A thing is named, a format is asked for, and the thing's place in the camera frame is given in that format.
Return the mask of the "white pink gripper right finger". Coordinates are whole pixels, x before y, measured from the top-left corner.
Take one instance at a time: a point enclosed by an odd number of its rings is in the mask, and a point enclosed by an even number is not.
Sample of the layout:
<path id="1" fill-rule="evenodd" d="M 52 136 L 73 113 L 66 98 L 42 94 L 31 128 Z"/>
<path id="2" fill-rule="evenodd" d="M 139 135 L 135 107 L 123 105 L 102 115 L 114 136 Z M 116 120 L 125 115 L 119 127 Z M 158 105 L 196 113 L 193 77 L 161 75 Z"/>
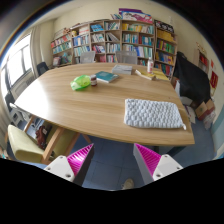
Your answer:
<path id="1" fill-rule="evenodd" d="M 182 169 L 168 154 L 160 155 L 137 143 L 134 144 L 133 155 L 145 185 Z"/>

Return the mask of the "white pink gripper left finger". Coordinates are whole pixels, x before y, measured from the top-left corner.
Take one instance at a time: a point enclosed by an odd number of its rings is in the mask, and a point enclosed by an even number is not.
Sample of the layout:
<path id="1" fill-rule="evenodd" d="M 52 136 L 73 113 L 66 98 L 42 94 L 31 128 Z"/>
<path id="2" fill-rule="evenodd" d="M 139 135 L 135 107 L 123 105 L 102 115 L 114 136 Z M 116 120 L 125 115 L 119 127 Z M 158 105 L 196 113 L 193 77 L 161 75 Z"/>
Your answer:
<path id="1" fill-rule="evenodd" d="M 81 186 L 94 155 L 94 144 L 89 144 L 69 156 L 58 156 L 45 170 Z"/>

